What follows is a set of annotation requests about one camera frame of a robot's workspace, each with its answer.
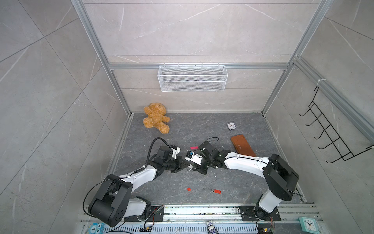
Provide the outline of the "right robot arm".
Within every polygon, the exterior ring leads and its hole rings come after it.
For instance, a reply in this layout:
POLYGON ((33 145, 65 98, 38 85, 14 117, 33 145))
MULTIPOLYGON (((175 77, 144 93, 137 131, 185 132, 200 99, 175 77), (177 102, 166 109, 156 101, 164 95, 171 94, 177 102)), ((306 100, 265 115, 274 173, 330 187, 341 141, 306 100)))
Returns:
POLYGON ((209 168, 240 170, 264 178, 268 190, 260 197, 254 212, 257 217, 272 213, 282 201, 291 201, 299 181, 298 173, 279 155, 259 158, 245 156, 230 150, 219 151, 205 141, 196 150, 189 151, 186 160, 191 168, 207 174, 209 168))

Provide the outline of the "red usb drive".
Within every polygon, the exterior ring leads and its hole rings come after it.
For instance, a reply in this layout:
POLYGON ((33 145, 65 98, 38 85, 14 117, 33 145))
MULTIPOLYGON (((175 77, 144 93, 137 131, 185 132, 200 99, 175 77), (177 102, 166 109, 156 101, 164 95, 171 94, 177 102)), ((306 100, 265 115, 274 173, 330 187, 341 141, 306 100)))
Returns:
POLYGON ((222 193, 220 190, 217 190, 217 189, 213 189, 212 192, 214 192, 216 194, 221 194, 222 193))

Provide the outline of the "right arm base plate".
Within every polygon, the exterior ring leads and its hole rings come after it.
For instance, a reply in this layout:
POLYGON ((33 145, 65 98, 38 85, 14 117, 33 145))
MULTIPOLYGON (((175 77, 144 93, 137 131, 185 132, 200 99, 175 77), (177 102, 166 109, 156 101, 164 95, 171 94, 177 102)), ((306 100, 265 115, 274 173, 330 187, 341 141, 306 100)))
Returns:
POLYGON ((277 207, 271 213, 263 211, 261 208, 256 208, 255 205, 242 205, 238 209, 242 221, 281 221, 280 214, 277 207))

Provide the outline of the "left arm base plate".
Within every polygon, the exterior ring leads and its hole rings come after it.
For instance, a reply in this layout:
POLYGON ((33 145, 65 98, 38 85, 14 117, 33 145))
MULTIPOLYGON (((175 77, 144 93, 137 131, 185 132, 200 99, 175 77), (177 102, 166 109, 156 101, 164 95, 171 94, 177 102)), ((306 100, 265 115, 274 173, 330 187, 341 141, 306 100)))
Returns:
POLYGON ((148 222, 148 221, 155 221, 155 222, 161 222, 164 218, 164 205, 158 205, 158 206, 150 206, 149 208, 146 208, 145 212, 140 216, 132 216, 129 218, 129 221, 138 221, 138 222, 148 222))

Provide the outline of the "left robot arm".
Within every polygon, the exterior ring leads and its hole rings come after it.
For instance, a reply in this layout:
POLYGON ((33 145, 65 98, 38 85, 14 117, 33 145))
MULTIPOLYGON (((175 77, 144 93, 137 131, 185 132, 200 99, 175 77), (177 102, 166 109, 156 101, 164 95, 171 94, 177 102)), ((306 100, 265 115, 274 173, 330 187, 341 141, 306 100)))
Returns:
POLYGON ((154 212, 151 202, 131 194, 142 185, 155 180, 165 170, 176 173, 186 167, 179 155, 180 148, 169 145, 163 138, 155 138, 150 145, 146 163, 139 169, 125 175, 110 174, 93 187, 98 187, 88 208, 82 209, 90 217, 97 218, 109 225, 116 226, 123 218, 136 217, 147 222, 154 212))

